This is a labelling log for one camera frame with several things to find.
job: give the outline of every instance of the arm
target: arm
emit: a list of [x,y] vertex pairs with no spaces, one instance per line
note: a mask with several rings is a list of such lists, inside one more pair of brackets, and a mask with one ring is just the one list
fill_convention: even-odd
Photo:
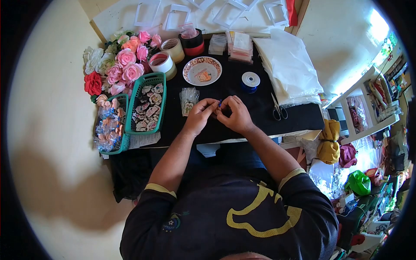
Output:
[[203,99],[191,111],[186,123],[169,149],[157,163],[149,183],[158,184],[168,191],[176,192],[188,164],[192,143],[205,127],[208,117],[218,107],[218,100]]
[[[230,107],[233,112],[230,118],[221,112],[227,107]],[[226,127],[242,134],[249,141],[276,182],[280,182],[290,172],[300,168],[298,162],[287,151],[253,124],[247,107],[239,97],[227,97],[222,102],[221,109],[217,109],[215,114]]]

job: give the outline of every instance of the yellow print on shirt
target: yellow print on shirt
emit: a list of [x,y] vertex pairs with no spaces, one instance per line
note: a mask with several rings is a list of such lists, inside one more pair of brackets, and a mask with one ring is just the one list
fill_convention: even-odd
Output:
[[[227,213],[227,225],[232,228],[239,228],[239,229],[246,229],[252,236],[258,238],[269,238],[274,235],[281,235],[288,231],[290,228],[294,227],[300,218],[300,214],[302,212],[301,208],[296,208],[292,206],[287,207],[287,216],[289,219],[284,223],[283,226],[280,228],[272,228],[266,231],[257,231],[247,222],[244,223],[236,223],[233,220],[233,215],[243,216],[250,213],[252,210],[256,209],[267,197],[270,195],[273,197],[274,191],[270,190],[269,188],[263,187],[262,185],[257,184],[259,187],[259,192],[257,193],[256,198],[254,201],[248,205],[243,210],[235,210],[231,208]],[[281,198],[280,194],[276,193],[275,203]]]

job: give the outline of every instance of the bowl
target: bowl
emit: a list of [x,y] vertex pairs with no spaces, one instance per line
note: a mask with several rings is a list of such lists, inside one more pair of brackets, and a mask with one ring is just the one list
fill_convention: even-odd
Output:
[[183,68],[183,78],[194,86],[206,86],[218,80],[223,72],[221,63],[214,58],[203,56],[192,59]]

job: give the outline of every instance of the person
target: person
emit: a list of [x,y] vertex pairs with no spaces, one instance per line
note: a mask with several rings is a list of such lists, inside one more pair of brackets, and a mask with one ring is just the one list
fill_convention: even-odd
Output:
[[[192,143],[211,115],[242,134],[263,167],[215,165],[181,183]],[[221,107],[204,99],[192,108],[126,220],[120,253],[124,260],[329,259],[337,233],[329,199],[253,124],[241,99],[229,96]]]

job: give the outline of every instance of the yellow fabric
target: yellow fabric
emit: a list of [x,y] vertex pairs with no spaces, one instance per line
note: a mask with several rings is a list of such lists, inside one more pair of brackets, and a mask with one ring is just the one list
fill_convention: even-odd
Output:
[[166,192],[171,194],[173,197],[176,198],[176,193],[174,191],[168,191],[165,187],[160,186],[159,184],[156,183],[149,183],[146,185],[146,187],[144,188],[145,190],[154,190],[154,191],[158,191],[158,192]]
[[334,164],[339,159],[339,122],[325,119],[325,128],[319,134],[319,139],[334,140],[335,142],[323,141],[319,144],[317,157],[326,164]]
[[[289,217],[289,219],[283,224],[283,226],[279,228],[272,228],[266,231],[255,230],[255,228],[247,222],[243,222],[243,223],[234,222],[233,215],[239,215],[239,216],[247,215],[248,213],[256,209],[267,198],[268,195],[273,197],[274,191],[270,190],[269,188],[263,187],[260,184],[257,184],[257,186],[259,187],[259,191],[257,193],[256,198],[250,205],[248,205],[242,210],[235,210],[231,208],[228,211],[227,225],[232,228],[246,229],[252,236],[257,237],[257,238],[269,238],[274,235],[281,235],[281,234],[286,233],[290,228],[294,227],[296,223],[298,222],[300,218],[300,214],[302,213],[301,208],[288,206],[286,215]],[[275,197],[275,203],[279,200],[279,198],[281,198],[281,196],[277,193]]]
[[280,184],[279,184],[279,187],[277,188],[277,191],[278,192],[280,192],[280,189],[283,187],[283,185],[290,179],[290,178],[292,178],[292,177],[294,177],[294,176],[296,176],[296,175],[298,175],[298,174],[300,174],[300,173],[306,173],[306,171],[303,169],[303,168],[297,168],[297,169],[295,169],[295,170],[293,170],[293,171],[291,171],[290,172],[290,174],[288,174],[286,177],[284,177],[282,180],[281,180],[281,182],[280,182]]

